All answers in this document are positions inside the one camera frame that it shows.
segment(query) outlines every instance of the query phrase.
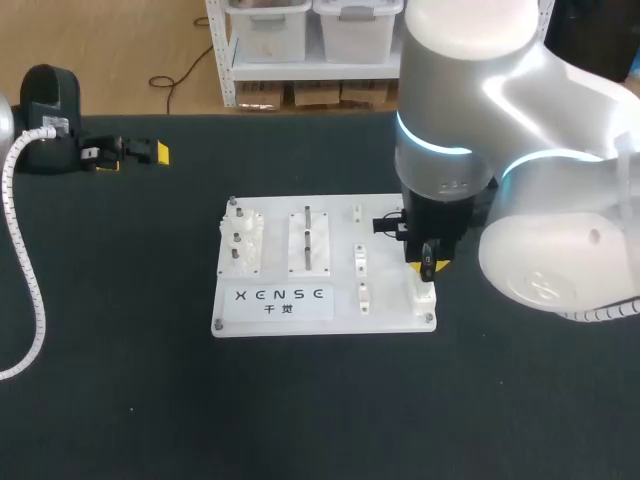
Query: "cardboard box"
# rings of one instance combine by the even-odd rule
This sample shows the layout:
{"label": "cardboard box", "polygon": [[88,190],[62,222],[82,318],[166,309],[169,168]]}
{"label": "cardboard box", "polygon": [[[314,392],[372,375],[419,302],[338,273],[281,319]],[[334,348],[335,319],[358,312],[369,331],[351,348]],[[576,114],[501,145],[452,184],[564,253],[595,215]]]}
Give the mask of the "cardboard box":
{"label": "cardboard box", "polygon": [[340,82],[337,80],[294,82],[293,92],[296,107],[340,103]]}
{"label": "cardboard box", "polygon": [[236,84],[236,104],[245,110],[280,110],[282,82],[242,82]]}
{"label": "cardboard box", "polygon": [[389,80],[345,80],[340,100],[382,105],[387,101]]}

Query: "white fixture board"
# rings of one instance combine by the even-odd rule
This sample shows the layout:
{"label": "white fixture board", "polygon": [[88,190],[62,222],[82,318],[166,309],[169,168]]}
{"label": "white fixture board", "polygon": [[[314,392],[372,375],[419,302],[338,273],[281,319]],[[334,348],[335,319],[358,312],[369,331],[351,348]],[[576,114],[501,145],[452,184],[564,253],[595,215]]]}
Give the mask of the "white fixture board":
{"label": "white fixture board", "polygon": [[[214,336],[435,330],[435,288],[424,284],[429,293],[421,298],[422,313],[414,314],[412,282],[416,273],[404,261],[402,244],[382,233],[373,233],[372,220],[399,211],[401,195],[236,201],[238,207],[253,210],[264,219],[262,265],[257,276],[253,272],[245,277],[218,276],[211,324]],[[329,275],[292,276],[289,272],[291,214],[304,216],[307,205],[312,214],[327,213]],[[228,256],[228,248],[228,243],[223,242],[220,255]]]}

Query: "black tabletop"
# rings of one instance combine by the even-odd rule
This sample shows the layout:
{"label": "black tabletop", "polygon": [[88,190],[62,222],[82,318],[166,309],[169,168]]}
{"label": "black tabletop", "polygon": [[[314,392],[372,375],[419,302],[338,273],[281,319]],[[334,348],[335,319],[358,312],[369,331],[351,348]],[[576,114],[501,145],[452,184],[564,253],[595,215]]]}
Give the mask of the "black tabletop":
{"label": "black tabletop", "polygon": [[[502,297],[477,232],[439,278],[433,334],[211,336],[226,198],[398,191],[392,115],[86,126],[160,137],[172,165],[16,178],[48,331],[0,383],[0,478],[640,475],[640,321],[580,325]],[[32,335],[3,227],[0,368]]]}

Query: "white coiled cable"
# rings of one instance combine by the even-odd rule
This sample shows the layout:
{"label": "white coiled cable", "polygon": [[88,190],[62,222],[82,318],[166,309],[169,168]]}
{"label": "white coiled cable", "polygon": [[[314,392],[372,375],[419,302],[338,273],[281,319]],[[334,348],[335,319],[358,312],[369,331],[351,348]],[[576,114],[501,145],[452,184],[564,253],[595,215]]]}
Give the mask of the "white coiled cable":
{"label": "white coiled cable", "polygon": [[596,308],[586,312],[563,312],[558,313],[558,315],[576,322],[604,322],[606,320],[630,317],[638,313],[640,313],[640,299],[629,300],[618,305]]}
{"label": "white coiled cable", "polygon": [[13,242],[13,248],[15,249],[18,261],[22,267],[22,273],[29,292],[31,293],[31,302],[33,304],[33,311],[36,320],[36,333],[33,337],[33,343],[31,348],[24,356],[22,360],[15,366],[8,370],[0,371],[0,381],[14,377],[27,368],[35,360],[40,353],[42,344],[44,343],[44,335],[47,329],[46,317],[44,314],[44,303],[42,302],[42,295],[40,294],[40,287],[36,280],[36,275],[31,266],[31,260],[27,254],[27,249],[22,240],[22,234],[20,233],[20,227],[18,226],[18,219],[16,218],[16,208],[13,203],[13,173],[15,170],[16,162],[20,156],[20,152],[34,140],[44,140],[47,138],[55,138],[56,129],[54,127],[41,127],[34,130],[25,131],[20,137],[13,143],[7,153],[4,165],[2,167],[2,203],[4,205],[4,217],[7,221],[7,228],[9,229],[9,235]]}

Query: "white plastic block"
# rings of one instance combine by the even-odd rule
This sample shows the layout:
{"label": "white plastic block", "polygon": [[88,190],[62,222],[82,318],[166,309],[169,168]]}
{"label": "white plastic block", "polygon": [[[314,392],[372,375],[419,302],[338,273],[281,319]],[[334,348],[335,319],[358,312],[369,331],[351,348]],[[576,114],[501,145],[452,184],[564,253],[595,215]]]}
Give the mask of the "white plastic block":
{"label": "white plastic block", "polygon": [[243,208],[241,202],[227,204],[227,211],[220,223],[218,277],[243,278],[260,274],[263,230],[264,218],[261,213]]}

